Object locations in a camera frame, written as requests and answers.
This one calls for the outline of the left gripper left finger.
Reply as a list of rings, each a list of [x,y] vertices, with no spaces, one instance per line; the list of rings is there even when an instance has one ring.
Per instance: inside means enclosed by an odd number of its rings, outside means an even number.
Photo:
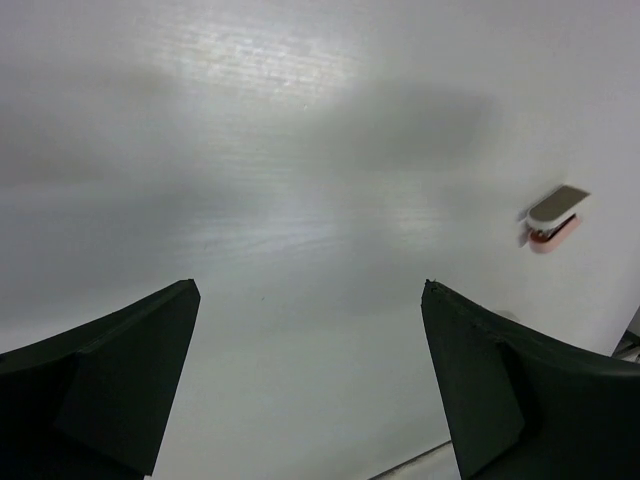
[[[181,280],[2,354],[2,478],[152,475],[199,304]]]

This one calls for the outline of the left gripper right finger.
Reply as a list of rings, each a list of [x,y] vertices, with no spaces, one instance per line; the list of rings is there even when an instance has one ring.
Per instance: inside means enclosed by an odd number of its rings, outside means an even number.
[[[428,281],[421,302],[464,479],[636,479],[639,367]]]

